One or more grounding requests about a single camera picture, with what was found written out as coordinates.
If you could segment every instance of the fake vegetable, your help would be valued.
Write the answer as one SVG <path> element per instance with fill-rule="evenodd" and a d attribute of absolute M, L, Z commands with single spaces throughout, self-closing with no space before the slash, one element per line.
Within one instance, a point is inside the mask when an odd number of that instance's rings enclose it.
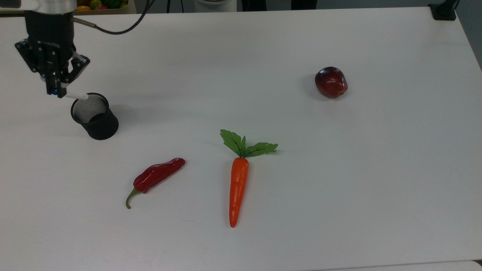
<path fill-rule="evenodd" d="M 315 84 L 319 92 L 328 98 L 338 98 L 348 89 L 345 75 L 335 67 L 322 68 L 315 76 Z"/>
<path fill-rule="evenodd" d="M 234 159 L 231 167 L 231 187 L 229 189 L 229 225 L 234 228 L 238 223 L 248 178 L 249 163 L 246 157 L 276 152 L 278 144 L 259 142 L 254 146 L 246 147 L 245 136 L 241 139 L 241 136 L 227 130 L 221 130 L 221 137 L 224 140 L 224 145 L 239 156 Z"/>
<path fill-rule="evenodd" d="M 134 180 L 134 189 L 125 201 L 125 206 L 130 209 L 129 200 L 136 194 L 147 193 L 153 186 L 159 184 L 167 177 L 174 174 L 186 163 L 182 158 L 174 158 L 169 162 L 155 164 L 148 167 L 141 175 Z"/>

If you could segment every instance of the red chili pepper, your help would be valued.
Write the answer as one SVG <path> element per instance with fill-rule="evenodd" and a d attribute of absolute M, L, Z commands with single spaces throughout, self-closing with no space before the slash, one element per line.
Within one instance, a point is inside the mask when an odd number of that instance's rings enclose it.
<path fill-rule="evenodd" d="M 174 174 L 176 171 L 181 169 L 181 167 L 186 163 L 186 161 L 182 158 L 174 158 L 169 162 L 162 163 L 162 164 L 155 164 L 148 167 L 141 175 L 137 176 L 134 180 L 134 189 L 132 190 L 131 194 L 127 197 L 125 201 L 125 206 L 127 209 L 130 209 L 129 200 L 136 194 L 139 193 L 147 193 L 149 189 L 167 177 Z"/>

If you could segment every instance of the metal mesh cup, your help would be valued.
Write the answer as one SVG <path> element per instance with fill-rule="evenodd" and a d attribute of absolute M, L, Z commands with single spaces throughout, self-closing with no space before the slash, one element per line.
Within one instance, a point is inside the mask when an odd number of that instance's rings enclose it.
<path fill-rule="evenodd" d="M 109 109 L 109 102 L 99 93 L 88 93 L 87 100 L 75 100 L 70 115 L 93 139 L 104 140 L 113 136 L 119 121 Z"/>

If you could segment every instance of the white stick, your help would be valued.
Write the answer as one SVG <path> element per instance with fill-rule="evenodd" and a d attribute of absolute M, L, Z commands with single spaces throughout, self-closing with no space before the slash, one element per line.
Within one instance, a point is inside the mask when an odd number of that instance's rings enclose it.
<path fill-rule="evenodd" d="M 65 97 L 69 98 L 74 98 L 74 99 L 79 99 L 79 100 L 87 100 L 89 98 L 89 95 L 85 93 L 78 93 L 74 91 L 67 91 L 67 94 L 65 94 Z"/>

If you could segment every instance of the black cable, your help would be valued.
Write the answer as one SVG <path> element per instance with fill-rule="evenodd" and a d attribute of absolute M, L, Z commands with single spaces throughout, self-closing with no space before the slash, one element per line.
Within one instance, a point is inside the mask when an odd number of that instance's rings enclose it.
<path fill-rule="evenodd" d="M 128 29 L 126 30 L 123 30 L 123 31 L 119 31 L 119 32 L 115 32 L 115 31 L 109 31 L 109 30 L 105 30 L 101 27 L 98 27 L 97 25 L 94 27 L 95 29 L 97 30 L 100 30 L 104 33 L 107 33 L 107 34 L 110 34 L 110 35 L 121 35 L 121 34 L 125 34 L 129 31 L 131 31 L 132 29 L 134 29 L 141 21 L 142 19 L 144 19 L 144 16 L 146 16 L 146 13 L 147 11 L 149 10 L 149 8 L 152 6 L 152 3 L 154 3 L 155 0 L 152 0 L 151 3 L 149 3 L 149 0 L 146 0 L 146 7 L 144 8 L 144 11 L 142 12 L 141 16 L 139 17 L 139 19 L 137 20 L 137 22 L 135 22 L 131 27 L 129 27 Z"/>
<path fill-rule="evenodd" d="M 149 8 L 154 4 L 154 0 L 152 0 L 151 4 L 149 5 Z"/>

